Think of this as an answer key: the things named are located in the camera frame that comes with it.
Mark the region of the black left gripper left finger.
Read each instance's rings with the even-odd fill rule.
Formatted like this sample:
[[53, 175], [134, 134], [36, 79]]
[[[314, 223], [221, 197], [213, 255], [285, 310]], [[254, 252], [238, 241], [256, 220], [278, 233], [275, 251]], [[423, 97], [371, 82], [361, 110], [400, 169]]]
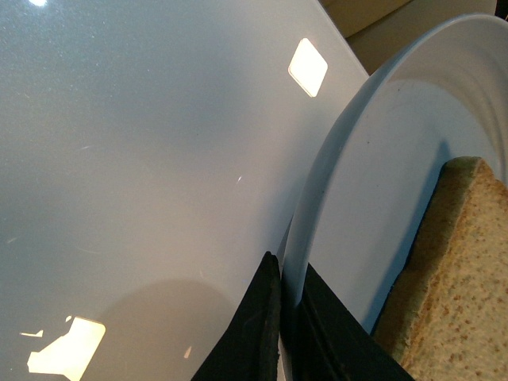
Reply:
[[266, 252], [229, 326], [193, 380], [276, 380], [279, 363], [279, 261]]

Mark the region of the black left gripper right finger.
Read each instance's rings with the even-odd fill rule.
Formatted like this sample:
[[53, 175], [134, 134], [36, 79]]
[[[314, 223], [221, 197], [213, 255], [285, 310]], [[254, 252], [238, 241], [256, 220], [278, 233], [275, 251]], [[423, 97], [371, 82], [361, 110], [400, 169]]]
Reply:
[[298, 306], [297, 380], [411, 380], [308, 266]]

